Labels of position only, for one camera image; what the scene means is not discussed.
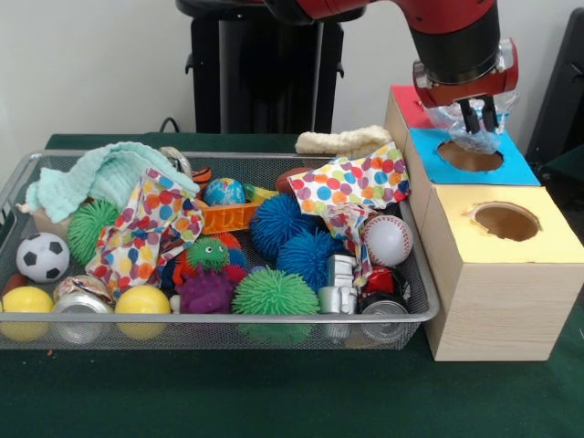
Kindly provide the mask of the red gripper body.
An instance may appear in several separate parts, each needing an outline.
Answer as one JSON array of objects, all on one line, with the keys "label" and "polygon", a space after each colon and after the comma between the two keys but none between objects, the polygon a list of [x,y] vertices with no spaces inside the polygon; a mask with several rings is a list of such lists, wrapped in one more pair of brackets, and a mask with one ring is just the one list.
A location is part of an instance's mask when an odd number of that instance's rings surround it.
[{"label": "red gripper body", "polygon": [[512,38],[501,39],[495,65],[483,76],[462,84],[448,85],[436,82],[429,76],[423,63],[413,63],[414,88],[426,108],[449,106],[461,99],[495,96],[516,88],[519,75],[518,54]]}]

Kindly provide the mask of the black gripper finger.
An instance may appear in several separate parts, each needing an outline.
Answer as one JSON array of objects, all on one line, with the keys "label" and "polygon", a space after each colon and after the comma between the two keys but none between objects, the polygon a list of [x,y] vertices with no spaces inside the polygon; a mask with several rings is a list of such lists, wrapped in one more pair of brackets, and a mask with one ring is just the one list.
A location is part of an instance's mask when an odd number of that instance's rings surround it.
[{"label": "black gripper finger", "polygon": [[458,104],[461,109],[461,113],[464,119],[465,130],[470,134],[476,134],[480,131],[480,122],[475,112],[475,109],[471,106],[468,99],[460,99]]},{"label": "black gripper finger", "polygon": [[499,126],[499,123],[496,114],[494,98],[492,96],[484,95],[481,97],[481,100],[484,103],[482,108],[482,117],[485,129],[488,132],[495,132]]}]

